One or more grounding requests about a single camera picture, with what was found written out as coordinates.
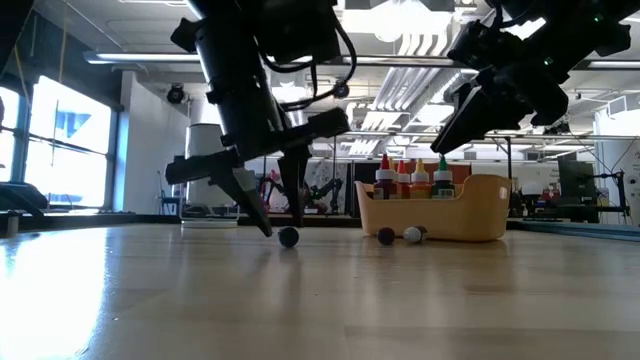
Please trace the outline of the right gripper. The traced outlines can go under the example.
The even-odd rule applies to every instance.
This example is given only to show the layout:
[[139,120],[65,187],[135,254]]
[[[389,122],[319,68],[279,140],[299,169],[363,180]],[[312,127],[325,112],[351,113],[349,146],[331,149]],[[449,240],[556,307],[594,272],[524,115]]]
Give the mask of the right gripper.
[[568,109],[568,97],[557,81],[537,65],[490,67],[451,93],[454,113],[431,149],[445,155],[497,128],[518,128],[533,114],[535,125],[550,125]]

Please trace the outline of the overhead light bar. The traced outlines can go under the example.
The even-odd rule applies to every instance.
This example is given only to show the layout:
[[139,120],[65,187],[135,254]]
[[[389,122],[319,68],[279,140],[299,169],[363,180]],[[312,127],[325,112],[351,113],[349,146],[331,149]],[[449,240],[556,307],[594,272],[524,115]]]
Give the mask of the overhead light bar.
[[[87,51],[83,54],[90,64],[197,64],[197,54],[186,53],[109,53]],[[409,67],[409,68],[454,68],[464,69],[466,65],[440,56],[383,56],[362,55],[357,64],[365,67]],[[640,71],[640,60],[629,59],[585,59],[574,71]]]

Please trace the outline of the black robot rig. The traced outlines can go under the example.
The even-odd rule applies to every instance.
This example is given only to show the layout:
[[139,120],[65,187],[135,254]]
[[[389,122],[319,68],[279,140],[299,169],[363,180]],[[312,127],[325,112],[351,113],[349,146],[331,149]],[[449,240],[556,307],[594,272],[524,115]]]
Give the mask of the black robot rig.
[[[274,171],[268,175],[263,174],[257,183],[257,190],[262,198],[263,204],[268,211],[271,210],[271,197],[277,192],[284,197],[286,203],[283,206],[283,212],[289,210],[284,186],[279,182],[280,175]],[[340,178],[332,178],[321,187],[309,185],[304,182],[302,199],[304,210],[315,210],[317,214],[338,214],[339,213],[339,194],[343,187],[344,181]]]

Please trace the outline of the dark flat screen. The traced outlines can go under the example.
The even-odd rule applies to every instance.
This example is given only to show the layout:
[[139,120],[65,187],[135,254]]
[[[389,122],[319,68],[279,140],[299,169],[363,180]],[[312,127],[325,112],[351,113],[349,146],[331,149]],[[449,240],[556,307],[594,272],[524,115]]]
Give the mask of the dark flat screen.
[[582,202],[593,202],[596,198],[593,165],[575,160],[559,163],[561,196]]

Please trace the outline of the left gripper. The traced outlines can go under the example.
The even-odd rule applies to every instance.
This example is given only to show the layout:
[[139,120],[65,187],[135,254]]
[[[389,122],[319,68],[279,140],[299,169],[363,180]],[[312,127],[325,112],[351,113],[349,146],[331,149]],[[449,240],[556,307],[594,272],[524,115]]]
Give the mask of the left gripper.
[[282,107],[273,102],[275,123],[265,111],[246,107],[247,114],[227,119],[235,127],[221,136],[223,150],[204,156],[174,160],[166,167],[165,177],[171,184],[207,179],[221,188],[246,213],[266,237],[272,226],[261,197],[256,190],[255,173],[244,164],[280,151],[278,160],[284,193],[294,225],[303,227],[303,188],[306,166],[311,157],[309,146],[317,138],[332,138],[349,130],[347,115],[340,108],[322,112],[303,125],[290,126]]

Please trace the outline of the dark bottle green cap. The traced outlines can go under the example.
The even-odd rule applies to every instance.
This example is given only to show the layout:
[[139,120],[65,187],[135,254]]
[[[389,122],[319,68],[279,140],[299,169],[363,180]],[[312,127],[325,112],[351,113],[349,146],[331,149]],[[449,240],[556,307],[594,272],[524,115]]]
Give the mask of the dark bottle green cap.
[[453,173],[443,155],[440,156],[438,168],[433,173],[431,197],[436,199],[453,199],[455,197]]

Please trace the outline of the dark red bottle red cap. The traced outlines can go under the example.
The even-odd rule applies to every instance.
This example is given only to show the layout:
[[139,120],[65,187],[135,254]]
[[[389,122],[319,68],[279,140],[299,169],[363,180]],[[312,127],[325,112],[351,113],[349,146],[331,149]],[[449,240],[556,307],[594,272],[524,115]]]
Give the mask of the dark red bottle red cap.
[[379,169],[375,172],[374,200],[392,200],[397,196],[395,170],[386,154],[382,156]]

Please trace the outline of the silver ventilation duct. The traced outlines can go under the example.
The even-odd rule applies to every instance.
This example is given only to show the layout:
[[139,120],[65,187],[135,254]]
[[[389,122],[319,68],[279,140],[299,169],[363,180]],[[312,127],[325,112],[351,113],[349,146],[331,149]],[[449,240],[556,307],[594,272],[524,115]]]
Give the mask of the silver ventilation duct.
[[[404,33],[399,56],[445,55],[454,39],[452,27],[436,34]],[[372,110],[405,111],[423,94],[440,69],[391,67],[376,95]]]

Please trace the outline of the yellow plastic bin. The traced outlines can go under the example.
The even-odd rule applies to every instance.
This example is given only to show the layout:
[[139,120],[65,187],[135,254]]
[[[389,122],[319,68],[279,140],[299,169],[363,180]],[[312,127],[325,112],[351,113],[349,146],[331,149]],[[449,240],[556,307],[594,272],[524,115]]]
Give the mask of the yellow plastic bin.
[[363,231],[376,235],[389,228],[398,236],[422,226],[429,239],[484,242],[501,238],[507,227],[511,181],[502,176],[473,174],[456,187],[452,199],[374,200],[371,184],[354,183]]

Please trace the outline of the orange bottle yellow cap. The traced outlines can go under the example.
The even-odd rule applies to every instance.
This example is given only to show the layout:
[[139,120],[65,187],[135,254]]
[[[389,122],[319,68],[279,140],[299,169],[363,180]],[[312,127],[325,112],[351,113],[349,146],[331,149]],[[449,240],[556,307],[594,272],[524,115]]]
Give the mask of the orange bottle yellow cap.
[[409,189],[411,199],[427,199],[430,197],[430,177],[421,159],[416,160],[414,172],[410,176]]

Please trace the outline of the large window wall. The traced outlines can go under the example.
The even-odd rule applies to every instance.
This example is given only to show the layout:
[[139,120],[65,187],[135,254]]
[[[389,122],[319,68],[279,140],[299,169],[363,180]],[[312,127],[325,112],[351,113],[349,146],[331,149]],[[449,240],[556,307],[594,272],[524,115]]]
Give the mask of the large window wall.
[[32,90],[0,86],[0,181],[29,183],[52,206],[104,206],[114,112],[45,76]]

